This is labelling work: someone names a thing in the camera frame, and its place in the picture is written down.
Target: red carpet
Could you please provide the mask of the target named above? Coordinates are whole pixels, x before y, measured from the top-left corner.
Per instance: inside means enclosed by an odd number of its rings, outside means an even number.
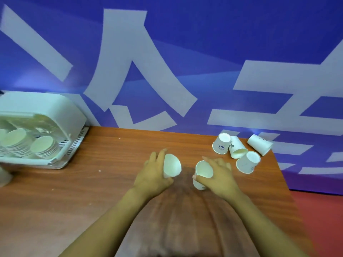
[[[343,196],[291,191],[320,257],[343,257]]]

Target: wooden table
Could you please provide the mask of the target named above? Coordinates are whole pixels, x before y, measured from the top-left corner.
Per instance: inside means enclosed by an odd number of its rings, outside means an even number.
[[[124,195],[150,153],[164,147],[179,158],[182,173],[137,216],[116,256],[258,256],[233,209],[210,191],[193,187],[192,175],[202,155],[230,162],[244,193],[302,249],[314,254],[273,153],[246,175],[229,154],[212,150],[214,140],[92,127],[64,169],[16,167],[12,183],[0,188],[1,256],[58,256]]]

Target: human arm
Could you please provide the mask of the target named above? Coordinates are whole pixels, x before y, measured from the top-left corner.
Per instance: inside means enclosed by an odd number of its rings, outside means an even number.
[[[163,178],[166,149],[153,152],[122,199],[84,231],[59,257],[114,257],[135,217],[172,183]]]
[[[212,160],[203,157],[203,159],[213,168],[213,177],[195,175],[193,178],[233,207],[261,257],[308,256],[239,189],[229,163],[225,163],[222,158]]]

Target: cup storage box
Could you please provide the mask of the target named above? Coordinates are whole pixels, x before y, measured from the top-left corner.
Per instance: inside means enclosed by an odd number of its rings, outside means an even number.
[[[66,97],[9,91],[0,96],[0,163],[62,168],[88,131]]]

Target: person's right forearm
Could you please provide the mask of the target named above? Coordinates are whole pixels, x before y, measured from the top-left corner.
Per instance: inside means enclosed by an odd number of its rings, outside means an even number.
[[[226,200],[241,218],[261,257],[308,257],[242,192]]]

